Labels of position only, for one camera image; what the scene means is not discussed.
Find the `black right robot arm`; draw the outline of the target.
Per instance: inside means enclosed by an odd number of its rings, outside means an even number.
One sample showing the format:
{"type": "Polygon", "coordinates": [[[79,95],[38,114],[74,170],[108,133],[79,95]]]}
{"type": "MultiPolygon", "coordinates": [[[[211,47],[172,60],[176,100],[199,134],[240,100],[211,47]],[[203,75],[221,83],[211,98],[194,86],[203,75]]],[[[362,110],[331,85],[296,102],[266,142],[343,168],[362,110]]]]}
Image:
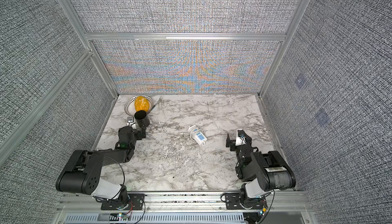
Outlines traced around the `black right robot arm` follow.
{"type": "Polygon", "coordinates": [[[255,209],[266,205],[266,196],[274,190],[296,186],[292,169],[278,151],[262,153],[252,146],[252,138],[238,130],[236,139],[227,136],[226,147],[236,153],[237,177],[243,182],[239,193],[225,194],[228,209],[255,209]]]}

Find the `silver fork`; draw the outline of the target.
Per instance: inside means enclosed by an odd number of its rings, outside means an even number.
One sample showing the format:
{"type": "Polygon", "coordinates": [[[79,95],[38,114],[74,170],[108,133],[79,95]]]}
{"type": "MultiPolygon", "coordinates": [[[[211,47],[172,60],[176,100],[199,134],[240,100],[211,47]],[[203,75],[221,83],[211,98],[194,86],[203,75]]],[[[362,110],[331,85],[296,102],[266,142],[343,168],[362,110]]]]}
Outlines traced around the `silver fork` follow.
{"type": "Polygon", "coordinates": [[[162,100],[163,100],[163,96],[160,96],[158,101],[152,106],[152,108],[148,111],[148,113],[150,113],[157,105],[159,105],[162,100]]]}

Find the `white patterned bowl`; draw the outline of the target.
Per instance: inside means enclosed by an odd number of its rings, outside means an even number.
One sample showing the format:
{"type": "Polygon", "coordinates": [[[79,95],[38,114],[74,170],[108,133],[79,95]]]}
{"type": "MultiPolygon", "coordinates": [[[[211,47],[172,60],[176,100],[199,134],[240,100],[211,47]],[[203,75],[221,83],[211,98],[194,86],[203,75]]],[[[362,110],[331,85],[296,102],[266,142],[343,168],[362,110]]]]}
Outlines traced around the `white patterned bowl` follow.
{"type": "MultiPolygon", "coordinates": [[[[154,105],[154,101],[152,100],[152,98],[149,96],[146,96],[146,95],[139,95],[139,96],[144,96],[149,100],[150,109],[151,109],[152,106],[154,105]]],[[[128,100],[124,106],[124,111],[129,116],[133,116],[136,113],[135,108],[134,108],[134,102],[137,97],[138,96],[135,96],[135,97],[131,98],[130,100],[128,100]]]]}

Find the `yellow mesh sponge ball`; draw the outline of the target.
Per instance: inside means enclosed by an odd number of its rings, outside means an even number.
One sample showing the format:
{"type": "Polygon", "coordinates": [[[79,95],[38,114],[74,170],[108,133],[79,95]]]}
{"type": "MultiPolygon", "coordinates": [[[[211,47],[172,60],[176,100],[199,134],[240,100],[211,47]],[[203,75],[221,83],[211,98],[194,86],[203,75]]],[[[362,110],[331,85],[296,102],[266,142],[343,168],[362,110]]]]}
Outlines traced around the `yellow mesh sponge ball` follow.
{"type": "Polygon", "coordinates": [[[134,108],[136,112],[145,111],[148,112],[150,109],[150,102],[144,96],[138,96],[134,102],[134,108]]]}

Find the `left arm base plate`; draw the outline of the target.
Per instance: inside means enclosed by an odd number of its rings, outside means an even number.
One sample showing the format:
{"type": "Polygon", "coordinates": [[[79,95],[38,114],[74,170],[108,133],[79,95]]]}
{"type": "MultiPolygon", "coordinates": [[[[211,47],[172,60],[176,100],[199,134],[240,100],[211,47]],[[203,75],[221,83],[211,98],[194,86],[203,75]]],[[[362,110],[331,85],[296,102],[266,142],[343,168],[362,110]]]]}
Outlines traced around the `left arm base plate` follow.
{"type": "Polygon", "coordinates": [[[145,196],[143,193],[129,193],[125,198],[120,196],[118,199],[104,200],[101,202],[101,210],[142,210],[144,208],[145,196]]]}

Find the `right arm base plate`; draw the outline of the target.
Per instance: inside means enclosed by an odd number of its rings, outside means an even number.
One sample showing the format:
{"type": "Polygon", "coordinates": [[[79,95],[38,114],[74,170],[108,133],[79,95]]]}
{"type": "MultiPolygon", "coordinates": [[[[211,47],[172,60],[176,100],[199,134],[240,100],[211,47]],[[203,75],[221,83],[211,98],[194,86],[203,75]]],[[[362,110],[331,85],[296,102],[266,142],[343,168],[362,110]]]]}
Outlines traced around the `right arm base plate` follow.
{"type": "Polygon", "coordinates": [[[248,198],[244,193],[224,192],[220,197],[228,210],[263,210],[268,204],[265,197],[248,198]]]}

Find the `aluminium rail frame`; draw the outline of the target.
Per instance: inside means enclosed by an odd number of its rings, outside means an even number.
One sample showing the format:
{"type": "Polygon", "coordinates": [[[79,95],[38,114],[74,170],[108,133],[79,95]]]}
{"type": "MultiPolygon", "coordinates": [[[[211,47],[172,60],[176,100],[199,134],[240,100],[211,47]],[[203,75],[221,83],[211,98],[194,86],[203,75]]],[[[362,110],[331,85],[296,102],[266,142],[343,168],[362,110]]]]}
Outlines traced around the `aluminium rail frame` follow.
{"type": "Polygon", "coordinates": [[[222,191],[136,191],[145,194],[142,210],[101,210],[101,203],[89,195],[65,194],[55,212],[54,224],[64,224],[65,216],[71,214],[121,213],[234,213],[244,215],[244,224],[316,224],[315,212],[303,191],[274,191],[266,196],[267,209],[228,210],[221,201],[222,191]]]}

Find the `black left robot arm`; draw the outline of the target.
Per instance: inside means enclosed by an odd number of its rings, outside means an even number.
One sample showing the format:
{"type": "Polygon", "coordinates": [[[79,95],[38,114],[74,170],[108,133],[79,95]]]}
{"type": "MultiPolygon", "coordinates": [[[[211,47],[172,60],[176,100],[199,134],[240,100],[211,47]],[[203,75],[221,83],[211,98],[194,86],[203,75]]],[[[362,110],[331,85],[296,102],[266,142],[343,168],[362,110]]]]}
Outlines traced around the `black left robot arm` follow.
{"type": "Polygon", "coordinates": [[[131,160],[136,142],[146,138],[146,126],[140,130],[122,127],[118,137],[114,149],[74,151],[56,181],[57,191],[86,194],[115,208],[126,207],[129,197],[125,184],[102,180],[101,172],[105,166],[121,166],[131,160]]]}

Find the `black cup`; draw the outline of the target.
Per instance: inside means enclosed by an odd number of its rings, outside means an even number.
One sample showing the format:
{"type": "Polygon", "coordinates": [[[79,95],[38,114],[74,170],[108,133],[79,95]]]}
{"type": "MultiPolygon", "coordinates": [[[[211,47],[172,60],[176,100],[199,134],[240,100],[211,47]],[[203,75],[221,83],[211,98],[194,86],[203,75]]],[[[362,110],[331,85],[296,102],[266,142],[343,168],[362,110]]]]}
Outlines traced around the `black cup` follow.
{"type": "Polygon", "coordinates": [[[147,128],[150,125],[150,119],[148,117],[148,114],[144,110],[137,111],[134,114],[135,122],[137,125],[142,128],[145,127],[147,128]]]}

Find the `white blue power strip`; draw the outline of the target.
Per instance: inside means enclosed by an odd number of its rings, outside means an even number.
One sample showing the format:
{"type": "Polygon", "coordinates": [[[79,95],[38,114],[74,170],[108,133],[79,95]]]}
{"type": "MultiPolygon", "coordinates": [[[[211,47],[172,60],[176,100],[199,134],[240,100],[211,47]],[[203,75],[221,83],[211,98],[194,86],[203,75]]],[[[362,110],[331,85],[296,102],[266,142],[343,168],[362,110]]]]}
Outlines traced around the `white blue power strip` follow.
{"type": "Polygon", "coordinates": [[[190,126],[188,128],[188,133],[190,139],[194,140],[198,145],[205,145],[207,137],[203,134],[199,127],[196,125],[190,126]]]}

